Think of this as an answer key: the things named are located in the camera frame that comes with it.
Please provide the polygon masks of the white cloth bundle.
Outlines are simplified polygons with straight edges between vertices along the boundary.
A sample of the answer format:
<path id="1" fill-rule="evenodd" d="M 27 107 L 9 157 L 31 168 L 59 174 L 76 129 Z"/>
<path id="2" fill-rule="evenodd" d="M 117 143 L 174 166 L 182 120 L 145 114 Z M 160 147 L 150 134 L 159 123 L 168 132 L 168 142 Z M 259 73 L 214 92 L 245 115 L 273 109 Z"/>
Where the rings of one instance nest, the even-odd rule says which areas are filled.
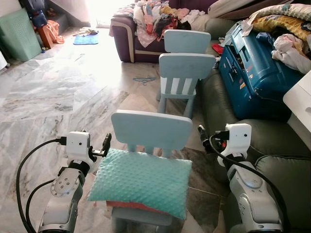
<path id="1" fill-rule="evenodd" d="M 272 58 L 305 75 L 311 71 L 311 60 L 303 53 L 303 44 L 295 35 L 283 34 L 273 43 Z"/>

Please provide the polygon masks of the blue floor mat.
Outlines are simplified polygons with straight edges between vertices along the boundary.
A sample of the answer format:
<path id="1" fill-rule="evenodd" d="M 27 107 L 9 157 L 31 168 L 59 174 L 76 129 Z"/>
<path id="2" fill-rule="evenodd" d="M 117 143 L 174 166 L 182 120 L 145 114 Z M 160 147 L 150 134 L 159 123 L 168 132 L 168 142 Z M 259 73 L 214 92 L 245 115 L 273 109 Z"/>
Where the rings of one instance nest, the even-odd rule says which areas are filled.
<path id="1" fill-rule="evenodd" d="M 99 34 L 75 35 L 74 45 L 96 45 L 99 43 Z"/>

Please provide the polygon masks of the green plastic bin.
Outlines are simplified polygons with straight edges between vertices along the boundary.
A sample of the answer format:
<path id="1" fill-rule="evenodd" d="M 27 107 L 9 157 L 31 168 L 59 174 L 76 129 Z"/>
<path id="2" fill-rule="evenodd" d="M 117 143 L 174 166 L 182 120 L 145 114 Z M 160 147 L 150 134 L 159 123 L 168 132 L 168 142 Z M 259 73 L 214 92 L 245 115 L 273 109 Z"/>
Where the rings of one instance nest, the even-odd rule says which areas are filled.
<path id="1" fill-rule="evenodd" d="M 42 51 L 24 8 L 0 17 L 0 42 L 16 60 L 23 62 L 31 60 Z"/>

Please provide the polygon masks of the teal dotted pillow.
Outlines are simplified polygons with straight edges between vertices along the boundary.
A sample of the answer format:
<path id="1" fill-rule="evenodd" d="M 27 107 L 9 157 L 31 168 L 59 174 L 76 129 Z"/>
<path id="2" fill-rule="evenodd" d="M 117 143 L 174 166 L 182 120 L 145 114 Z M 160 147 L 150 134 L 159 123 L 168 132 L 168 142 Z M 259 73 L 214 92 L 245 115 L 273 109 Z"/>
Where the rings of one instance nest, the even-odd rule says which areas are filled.
<path id="1" fill-rule="evenodd" d="M 185 219 L 191 167 L 190 160 L 111 149 L 87 199 L 140 203 Z"/>

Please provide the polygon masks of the yellow patterned blanket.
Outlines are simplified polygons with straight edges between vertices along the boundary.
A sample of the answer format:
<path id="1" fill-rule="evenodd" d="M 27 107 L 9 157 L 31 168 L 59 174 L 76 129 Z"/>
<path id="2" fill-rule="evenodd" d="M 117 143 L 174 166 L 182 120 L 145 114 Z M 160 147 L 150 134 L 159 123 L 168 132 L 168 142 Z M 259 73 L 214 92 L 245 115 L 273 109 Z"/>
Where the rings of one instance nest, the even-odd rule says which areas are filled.
<path id="1" fill-rule="evenodd" d="M 248 22 L 256 31 L 271 33 L 281 27 L 308 42 L 311 35 L 311 5 L 292 3 L 265 7 L 251 14 Z"/>

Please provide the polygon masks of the purple sofa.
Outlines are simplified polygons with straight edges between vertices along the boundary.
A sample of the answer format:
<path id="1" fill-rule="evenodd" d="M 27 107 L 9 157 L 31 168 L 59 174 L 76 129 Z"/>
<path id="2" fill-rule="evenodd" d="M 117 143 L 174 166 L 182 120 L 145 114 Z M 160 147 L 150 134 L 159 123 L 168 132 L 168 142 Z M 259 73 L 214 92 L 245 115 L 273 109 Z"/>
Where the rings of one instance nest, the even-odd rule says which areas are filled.
<path id="1" fill-rule="evenodd" d="M 172 8 L 187 8 L 206 11 L 218 0 L 168 0 Z M 143 47 L 136 36 L 137 25 L 133 18 L 115 16 L 111 18 L 110 32 L 115 38 L 116 51 L 122 62 L 158 63 L 158 56 L 165 53 L 164 40 L 153 41 Z"/>

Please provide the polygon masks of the light blue child chair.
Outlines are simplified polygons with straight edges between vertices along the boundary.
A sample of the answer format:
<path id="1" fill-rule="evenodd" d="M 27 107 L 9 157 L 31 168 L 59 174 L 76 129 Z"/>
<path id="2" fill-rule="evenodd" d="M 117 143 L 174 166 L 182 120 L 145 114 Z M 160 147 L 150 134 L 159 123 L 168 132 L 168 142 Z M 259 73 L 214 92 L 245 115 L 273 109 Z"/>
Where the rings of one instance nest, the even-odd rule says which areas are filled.
<path id="1" fill-rule="evenodd" d="M 211 34 L 192 30 L 166 30 L 165 51 L 171 53 L 205 53 L 211 42 Z"/>
<path id="2" fill-rule="evenodd" d="M 190 137 L 191 118 L 133 110 L 118 110 L 111 116 L 115 136 L 127 144 L 129 151 L 143 146 L 145 153 L 154 154 L 155 148 L 162 150 L 163 158 L 170 158 L 174 150 L 185 147 Z M 172 215 L 158 213 L 154 208 L 112 208 L 115 233 L 127 230 L 131 223 L 138 226 L 154 226 L 156 233 L 172 233 L 183 221 Z"/>
<path id="3" fill-rule="evenodd" d="M 216 57 L 198 53 L 163 53 L 158 58 L 160 93 L 158 113 L 165 113 L 168 99 L 185 99 L 184 116 L 191 118 L 196 96 L 196 84 L 211 73 Z"/>

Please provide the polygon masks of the dark backpack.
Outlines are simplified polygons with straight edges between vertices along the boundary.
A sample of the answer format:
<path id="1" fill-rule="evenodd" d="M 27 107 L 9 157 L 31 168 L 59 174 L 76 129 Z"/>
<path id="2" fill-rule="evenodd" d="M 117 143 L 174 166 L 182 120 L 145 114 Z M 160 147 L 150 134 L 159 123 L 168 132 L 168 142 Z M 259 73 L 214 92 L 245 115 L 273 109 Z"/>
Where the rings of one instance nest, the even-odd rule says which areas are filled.
<path id="1" fill-rule="evenodd" d="M 41 28 L 48 24 L 45 17 L 45 0 L 18 0 L 28 13 L 35 28 Z"/>

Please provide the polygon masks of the coral red cushion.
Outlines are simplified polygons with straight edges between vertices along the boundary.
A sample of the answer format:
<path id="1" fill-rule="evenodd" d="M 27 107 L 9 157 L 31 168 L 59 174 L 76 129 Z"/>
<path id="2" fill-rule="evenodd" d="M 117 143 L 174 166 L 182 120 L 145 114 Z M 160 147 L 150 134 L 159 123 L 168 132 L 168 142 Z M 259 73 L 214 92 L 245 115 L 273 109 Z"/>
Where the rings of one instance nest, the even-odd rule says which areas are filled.
<path id="1" fill-rule="evenodd" d="M 167 215 L 167 213 L 165 213 L 163 211 L 159 211 L 157 209 L 149 208 L 148 206 L 146 206 L 142 203 L 137 203 L 137 202 L 122 202 L 122 201 L 107 200 L 106 205 L 109 207 L 113 207 L 113 208 L 138 209 L 138 210 L 151 211 L 154 213 Z"/>

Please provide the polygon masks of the beige cushion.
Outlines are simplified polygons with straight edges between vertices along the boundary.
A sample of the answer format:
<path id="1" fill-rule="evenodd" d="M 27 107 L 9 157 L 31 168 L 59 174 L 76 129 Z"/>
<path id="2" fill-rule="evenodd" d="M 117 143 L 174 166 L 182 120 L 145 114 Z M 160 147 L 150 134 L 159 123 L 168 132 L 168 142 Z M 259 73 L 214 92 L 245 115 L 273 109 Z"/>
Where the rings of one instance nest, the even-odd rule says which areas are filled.
<path id="1" fill-rule="evenodd" d="M 211 18 L 247 18 L 256 11 L 268 6 L 292 3 L 294 0 L 218 0 L 207 11 Z"/>

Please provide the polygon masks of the blue hard suitcase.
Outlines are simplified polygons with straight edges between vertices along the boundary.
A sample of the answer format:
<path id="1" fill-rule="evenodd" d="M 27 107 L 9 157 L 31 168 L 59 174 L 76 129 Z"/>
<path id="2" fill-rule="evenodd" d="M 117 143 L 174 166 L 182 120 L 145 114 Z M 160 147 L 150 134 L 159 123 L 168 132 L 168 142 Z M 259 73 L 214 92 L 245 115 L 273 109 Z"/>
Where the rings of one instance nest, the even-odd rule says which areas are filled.
<path id="1" fill-rule="evenodd" d="M 244 36 L 242 26 L 233 25 L 225 36 L 218 69 L 237 118 L 286 122 L 291 111 L 283 97 L 302 73 L 274 60 L 273 48 L 257 35 Z"/>

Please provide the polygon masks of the pile of clothes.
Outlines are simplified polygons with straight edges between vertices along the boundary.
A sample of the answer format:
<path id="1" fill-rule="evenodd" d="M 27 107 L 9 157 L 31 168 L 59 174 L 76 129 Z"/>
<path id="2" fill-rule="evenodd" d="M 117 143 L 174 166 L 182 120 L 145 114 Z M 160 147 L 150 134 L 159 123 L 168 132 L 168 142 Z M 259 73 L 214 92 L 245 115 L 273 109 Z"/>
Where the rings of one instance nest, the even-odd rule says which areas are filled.
<path id="1" fill-rule="evenodd" d="M 168 0 L 138 0 L 130 16 L 137 24 L 136 35 L 143 47 L 162 40 L 166 30 L 202 31 L 209 20 L 204 11 L 173 8 Z"/>

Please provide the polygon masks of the white plastic drawer box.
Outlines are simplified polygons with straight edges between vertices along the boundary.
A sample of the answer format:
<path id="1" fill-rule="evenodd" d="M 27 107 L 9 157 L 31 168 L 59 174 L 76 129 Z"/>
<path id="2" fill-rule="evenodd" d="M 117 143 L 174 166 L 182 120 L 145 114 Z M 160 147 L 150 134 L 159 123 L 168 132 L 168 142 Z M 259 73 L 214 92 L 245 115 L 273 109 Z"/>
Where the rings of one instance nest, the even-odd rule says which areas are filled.
<path id="1" fill-rule="evenodd" d="M 292 114 L 287 124 L 297 133 L 304 144 L 311 148 L 311 73 L 307 73 L 283 98 Z"/>

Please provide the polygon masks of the orange cloth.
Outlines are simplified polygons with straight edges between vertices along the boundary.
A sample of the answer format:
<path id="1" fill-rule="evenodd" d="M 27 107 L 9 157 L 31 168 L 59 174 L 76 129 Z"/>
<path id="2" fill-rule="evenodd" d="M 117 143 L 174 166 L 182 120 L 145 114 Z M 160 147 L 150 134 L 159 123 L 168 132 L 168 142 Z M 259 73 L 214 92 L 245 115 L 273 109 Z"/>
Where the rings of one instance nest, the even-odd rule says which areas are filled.
<path id="1" fill-rule="evenodd" d="M 47 20 L 47 24 L 37 28 L 37 32 L 45 49 L 51 49 L 54 44 L 65 42 L 64 37 L 60 35 L 59 24 L 53 20 Z"/>

